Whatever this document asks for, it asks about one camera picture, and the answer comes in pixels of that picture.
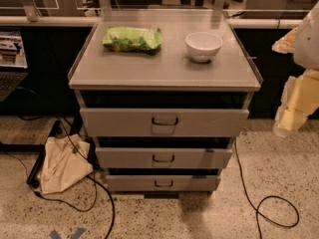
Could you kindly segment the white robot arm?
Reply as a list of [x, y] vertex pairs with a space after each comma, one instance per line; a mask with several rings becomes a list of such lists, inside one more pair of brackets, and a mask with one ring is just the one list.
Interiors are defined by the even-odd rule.
[[292, 53], [294, 63], [305, 69], [301, 76], [288, 78], [275, 116], [273, 132], [286, 137], [319, 109], [319, 2], [299, 26], [275, 42], [272, 50]]

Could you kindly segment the yellowish white gripper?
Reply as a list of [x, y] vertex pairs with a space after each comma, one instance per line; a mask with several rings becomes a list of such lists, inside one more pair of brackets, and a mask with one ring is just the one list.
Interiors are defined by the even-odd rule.
[[318, 109], [319, 72], [306, 70], [298, 78], [289, 77], [275, 116], [273, 132], [281, 137], [294, 134]]

